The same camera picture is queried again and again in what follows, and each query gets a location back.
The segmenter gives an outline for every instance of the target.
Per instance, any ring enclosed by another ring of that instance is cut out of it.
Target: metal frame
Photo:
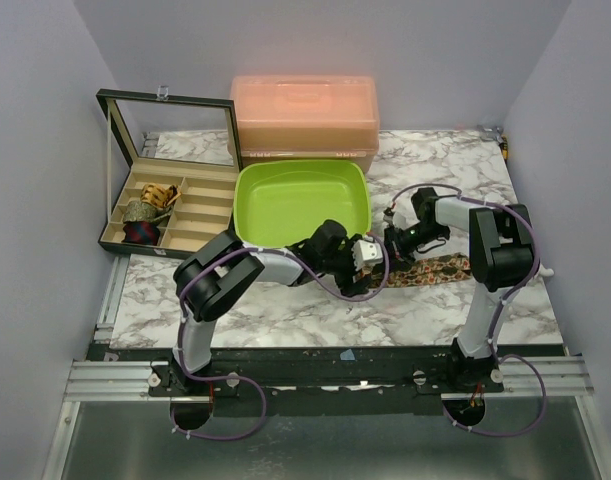
[[[109,343],[116,321],[118,305],[127,275],[129,256],[114,260],[110,279],[94,333],[94,342]],[[159,397],[148,395],[148,379],[152,367],[160,362],[73,362],[63,398],[63,406],[52,441],[43,480],[62,478],[72,437],[76,428],[80,405],[83,402],[188,402],[207,403],[209,398]],[[594,387],[585,361],[580,356],[532,357],[529,360],[545,381],[548,396],[575,397],[583,428],[587,434],[591,453],[603,480],[611,480],[611,445],[594,403]],[[517,360],[508,360],[501,366],[505,391],[486,393],[487,398],[538,397],[540,388],[532,371]],[[276,386],[277,390],[286,388]],[[442,399],[458,399],[461,394],[443,394]]]

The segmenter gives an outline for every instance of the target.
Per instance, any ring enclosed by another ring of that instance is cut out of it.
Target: screw
[[[501,383],[503,381],[503,373],[497,368],[492,370],[489,377],[492,379],[492,382],[494,383]]]
[[[156,373],[152,373],[147,379],[147,384],[152,388],[156,388],[161,384],[161,378]]]
[[[425,385],[427,382],[427,378],[425,378],[425,372],[422,370],[416,370],[412,376],[414,378],[414,383],[419,387]]]
[[[238,377],[238,373],[236,372],[231,372],[228,375],[228,379],[225,381],[225,383],[227,383],[227,386],[230,388],[234,388],[238,385],[238,383],[240,382],[240,380],[238,380],[236,377]]]

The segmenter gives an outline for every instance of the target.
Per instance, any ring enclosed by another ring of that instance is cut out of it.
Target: wire
[[[392,198],[392,207],[394,205],[396,205],[396,199],[398,197],[400,197],[402,194],[404,194],[405,192],[409,192],[410,190],[415,190],[417,188],[420,187],[440,187],[440,188],[447,188],[449,190],[453,190],[455,191],[458,195],[462,195],[463,191],[458,188],[455,187],[453,185],[447,185],[445,183],[417,183],[415,185],[410,185],[409,187],[405,187],[403,190],[401,190],[400,192],[398,192],[396,195],[394,195],[394,198]]]
[[[474,390],[474,393],[472,393],[472,396],[469,399],[470,406],[473,407],[474,405],[476,405],[476,402],[475,402],[476,395],[478,395],[481,392],[481,389],[482,389],[482,383],[478,382],[478,384],[476,384],[476,390]]]
[[[445,245],[447,243],[447,240],[445,240],[444,238],[439,239],[439,243],[437,243],[436,245],[433,245],[429,248],[426,248],[425,250],[419,250],[418,248],[416,249],[416,251],[420,254],[425,254],[425,253],[429,253],[432,250],[436,250],[437,248],[442,247],[443,245]]]
[[[545,388],[545,382],[543,381],[543,377],[541,376],[539,371],[536,369],[536,367],[532,363],[530,363],[527,359],[521,357],[520,355],[509,354],[499,359],[498,353],[496,352],[496,348],[494,347],[493,339],[494,339],[494,334],[496,333],[496,327],[498,326],[498,322],[500,320],[501,313],[503,313],[503,308],[505,307],[505,305],[509,303],[512,295],[514,295],[514,293],[516,293],[518,290],[520,290],[525,285],[527,285],[527,282],[529,282],[530,279],[534,277],[534,275],[536,275],[536,273],[538,272],[538,268],[541,263],[541,256],[540,256],[540,249],[538,247],[538,242],[536,240],[536,234],[534,232],[534,229],[532,228],[532,226],[529,224],[527,220],[525,220],[518,213],[516,213],[514,210],[512,210],[511,208],[505,205],[501,205],[499,203],[487,202],[483,200],[478,200],[476,198],[464,197],[461,189],[457,187],[452,187],[449,185],[440,184],[440,183],[419,183],[419,184],[415,184],[415,185],[406,187],[403,190],[401,190],[400,192],[398,192],[396,195],[394,195],[394,198],[392,198],[392,205],[396,203],[396,199],[400,197],[401,194],[409,190],[419,188],[419,187],[451,188],[452,190],[455,190],[457,192],[457,198],[460,200],[463,200],[464,202],[472,203],[474,205],[480,205],[483,207],[498,208],[500,210],[503,210],[507,214],[514,217],[517,222],[523,225],[523,227],[525,227],[525,229],[529,233],[530,238],[532,239],[532,249],[533,249],[532,253],[534,255],[534,262],[532,263],[532,268],[530,269],[529,273],[525,276],[525,278],[523,278],[520,282],[514,285],[514,287],[509,289],[507,292],[505,292],[503,296],[501,296],[498,304],[496,305],[496,308],[494,309],[494,313],[492,314],[492,321],[490,322],[489,329],[487,331],[487,341],[489,342],[489,347],[490,347],[492,357],[498,363],[498,365],[501,365],[502,363],[504,363],[506,360],[510,358],[515,358],[519,360],[520,362],[524,363],[525,365],[527,365],[534,372],[534,375],[536,376],[538,383],[541,387],[541,394],[542,394],[541,409],[536,419],[532,423],[527,425],[526,427],[516,432],[490,432],[488,430],[482,430],[479,428],[474,428],[474,427],[463,425],[462,423],[459,423],[458,421],[454,420],[454,418],[450,415],[447,409],[443,406],[443,413],[447,416],[447,418],[451,420],[452,425],[454,425],[456,428],[460,428],[461,430],[465,430],[467,432],[476,433],[478,435],[483,435],[486,437],[496,437],[496,438],[516,437],[519,435],[523,435],[525,433],[529,433],[532,430],[534,430],[538,425],[540,425],[547,411],[548,398],[547,398],[547,390]]]
[[[183,351],[183,334],[185,332],[185,326],[187,325],[187,322],[189,321],[189,311],[187,309],[187,305],[185,303],[185,299],[187,297],[187,293],[189,292],[189,290],[196,285],[199,281],[201,281],[203,278],[205,278],[205,276],[207,276],[208,274],[210,274],[211,272],[213,272],[217,267],[220,267],[221,265],[227,263],[229,260],[231,260],[234,257],[237,257],[239,255],[243,255],[244,253],[255,253],[255,252],[263,252],[263,253],[269,253],[272,255],[279,255],[281,257],[287,257],[290,260],[296,262],[299,266],[301,266],[303,268],[303,270],[305,270],[309,275],[312,276],[312,278],[314,279],[314,281],[316,281],[319,285],[321,285],[326,291],[328,291],[329,293],[331,293],[332,295],[334,295],[335,297],[341,299],[341,300],[345,300],[348,302],[364,302],[366,300],[369,300],[371,298],[374,298],[376,295],[378,295],[378,293],[380,293],[383,288],[385,288],[385,286],[387,285],[387,278],[389,277],[389,257],[387,255],[387,249],[385,248],[385,244],[383,243],[383,241],[378,238],[376,235],[372,234],[371,232],[367,234],[368,236],[370,236],[371,238],[374,239],[374,241],[376,243],[378,243],[379,247],[381,248],[381,251],[383,252],[383,261],[385,263],[385,271],[383,274],[383,280],[381,281],[380,285],[378,286],[378,288],[376,288],[374,291],[372,291],[371,293],[364,295],[362,297],[346,297],[344,295],[342,295],[339,292],[334,291],[332,288],[328,287],[327,285],[325,285],[322,280],[320,280],[316,273],[305,263],[303,262],[300,258],[287,253],[286,251],[283,250],[275,250],[275,249],[266,249],[266,248],[258,248],[258,247],[246,247],[246,248],[241,248],[239,250],[236,250],[234,252],[231,252],[227,255],[225,255],[224,257],[220,258],[219,260],[217,260],[216,262],[212,263],[211,265],[209,265],[207,268],[205,268],[201,273],[199,273],[198,275],[196,275],[194,278],[192,278],[187,285],[185,285],[185,287],[183,288],[183,290],[181,291],[179,297],[179,301],[181,304],[181,312],[183,315],[183,321],[181,321],[181,325],[178,329],[178,336],[176,339],[176,343],[177,343],[177,351],[178,351],[178,363],[181,367],[181,370],[183,371],[183,374],[189,378],[190,380],[194,380],[197,382],[218,382],[218,381],[222,381],[222,380],[231,380],[231,379],[236,379],[236,380],[240,380],[242,382],[248,383],[250,385],[252,385],[259,393],[260,397],[261,397],[261,414],[260,417],[258,419],[258,421],[256,422],[256,424],[254,424],[250,429],[244,431],[243,433],[239,433],[237,435],[228,435],[228,436],[217,436],[217,435],[209,435],[209,434],[205,434],[205,433],[200,433],[200,432],[196,432],[193,430],[184,430],[182,428],[180,428],[178,426],[178,424],[176,423],[176,419],[175,419],[175,412],[172,409],[172,413],[171,413],[171,421],[172,424],[174,425],[174,428],[172,430],[172,432],[180,432],[183,433],[187,436],[187,438],[189,439],[190,437],[194,437],[194,438],[202,438],[205,440],[216,440],[216,441],[232,441],[232,440],[240,440],[243,438],[246,438],[250,435],[252,435],[253,433],[257,432],[265,423],[265,417],[267,415],[267,397],[265,396],[265,392],[263,392],[263,388],[254,380],[252,380],[251,378],[248,377],[241,377],[241,376],[232,376],[232,375],[223,375],[223,376],[217,376],[217,377],[201,377],[198,375],[194,375],[192,372],[190,372],[187,369],[187,365],[185,364],[185,352]]]

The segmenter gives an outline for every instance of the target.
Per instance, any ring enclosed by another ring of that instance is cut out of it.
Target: marble surface
[[[233,165],[227,151],[229,135],[224,130],[187,130],[158,135],[156,158]]]
[[[385,131],[367,179],[373,230],[382,234],[382,211],[401,188],[420,182],[455,185],[465,194],[495,202],[515,202],[499,148],[477,132]],[[408,200],[397,210],[409,222]],[[427,257],[467,253],[467,236],[451,240]],[[111,340],[112,348],[170,348],[180,309],[172,273],[178,261],[133,255]],[[312,283],[298,288],[254,284],[221,317],[215,347],[325,347],[448,345],[462,328],[474,281],[389,288],[374,299],[345,303]],[[541,279],[516,297],[499,343],[562,343]]]

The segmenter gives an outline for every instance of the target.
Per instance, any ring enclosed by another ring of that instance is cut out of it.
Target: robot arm
[[[413,261],[413,253],[431,241],[447,240],[450,228],[469,233],[469,258],[476,288],[467,321],[452,344],[449,373],[452,379],[463,375],[481,376],[494,368],[489,339],[496,344],[507,309],[494,324],[494,312],[509,290],[521,282],[534,262],[532,238],[525,227],[509,213],[481,207],[455,196],[440,197],[433,188],[421,188],[412,195],[419,219],[408,228],[395,221],[391,208],[385,211],[385,240],[392,263]],[[510,205],[529,223],[524,205]]]
[[[234,252],[243,254],[228,258]],[[216,320],[234,306],[253,282],[298,286],[311,281],[310,272],[285,254],[299,259],[317,276],[333,275],[346,297],[367,293],[372,269],[383,261],[383,252],[369,237],[348,238],[345,228],[333,220],[326,220],[311,238],[280,250],[271,249],[271,253],[243,243],[231,231],[222,232],[174,272],[179,297],[194,283],[185,295],[190,315],[182,319],[184,325],[179,331],[182,338],[178,342],[183,345],[188,371],[193,373],[210,362]],[[219,271],[195,281],[215,263],[223,264]],[[180,363],[178,343],[174,355]]]
[[[470,236],[470,264],[477,281],[466,325],[452,344],[448,375],[453,383],[462,379],[486,376],[496,367],[489,338],[496,341],[504,320],[502,314],[490,335],[494,311],[499,299],[517,285],[529,272],[534,254],[532,240],[525,227],[508,213],[475,206],[453,196],[438,196],[433,188],[421,188],[412,196],[418,223],[403,228],[392,209],[385,211],[386,254],[393,269],[414,261],[414,252],[433,241],[446,241],[450,228]],[[509,208],[529,222],[523,205]],[[174,274],[181,292],[209,265],[244,248],[232,232],[223,232],[194,256],[183,262]],[[327,220],[314,235],[283,249],[299,258],[315,274],[333,275],[345,296],[367,292],[371,272],[382,262],[382,252],[360,235],[346,236],[345,229]],[[186,296],[192,312],[184,319],[183,348],[190,372],[207,365],[215,320],[227,312],[254,281],[273,281],[297,286],[311,280],[309,272],[295,261],[276,254],[250,252],[232,258],[224,271],[209,273],[197,282]]]

